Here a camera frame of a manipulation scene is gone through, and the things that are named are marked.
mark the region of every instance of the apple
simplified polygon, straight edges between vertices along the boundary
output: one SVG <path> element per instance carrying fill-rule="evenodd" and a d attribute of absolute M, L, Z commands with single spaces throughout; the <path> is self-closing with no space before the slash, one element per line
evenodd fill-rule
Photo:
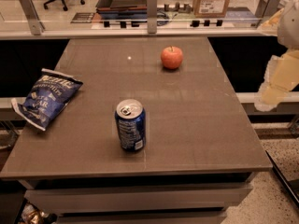
<path fill-rule="evenodd" d="M 167 69 L 177 69 L 183 61 L 183 52 L 178 47 L 167 47 L 161 52 L 161 61 Z"/>

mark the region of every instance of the snack bag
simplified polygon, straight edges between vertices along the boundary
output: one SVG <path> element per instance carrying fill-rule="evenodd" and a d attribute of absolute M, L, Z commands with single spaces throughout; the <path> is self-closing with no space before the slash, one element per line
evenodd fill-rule
<path fill-rule="evenodd" d="M 21 105 L 11 99 L 14 111 L 42 131 L 67 106 L 70 99 L 83 85 L 81 81 L 64 73 L 42 69 L 36 82 Z"/>

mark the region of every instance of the brown tabletop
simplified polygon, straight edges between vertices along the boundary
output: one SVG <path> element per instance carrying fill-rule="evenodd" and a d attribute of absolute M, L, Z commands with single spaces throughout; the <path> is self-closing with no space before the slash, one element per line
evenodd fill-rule
<path fill-rule="evenodd" d="M 178 46 L 182 66 L 164 70 L 160 52 Z M 84 82 L 45 132 L 27 126 L 3 178 L 30 179 L 267 171 L 271 163 L 206 37 L 71 40 L 57 70 Z M 147 112 L 147 144 L 120 146 L 116 105 Z"/>

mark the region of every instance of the soda can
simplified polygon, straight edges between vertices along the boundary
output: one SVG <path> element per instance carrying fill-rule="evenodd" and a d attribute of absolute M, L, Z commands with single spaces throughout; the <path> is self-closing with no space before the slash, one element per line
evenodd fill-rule
<path fill-rule="evenodd" d="M 146 145 L 146 112 L 140 102 L 121 101 L 116 107 L 115 120 L 123 149 L 137 151 Z"/>

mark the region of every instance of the cardboard box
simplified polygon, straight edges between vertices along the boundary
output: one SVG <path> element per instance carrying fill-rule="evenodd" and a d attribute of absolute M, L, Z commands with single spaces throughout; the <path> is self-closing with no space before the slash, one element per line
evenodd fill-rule
<path fill-rule="evenodd" d="M 193 11 L 197 18 L 225 17 L 230 0 L 193 0 Z"/>

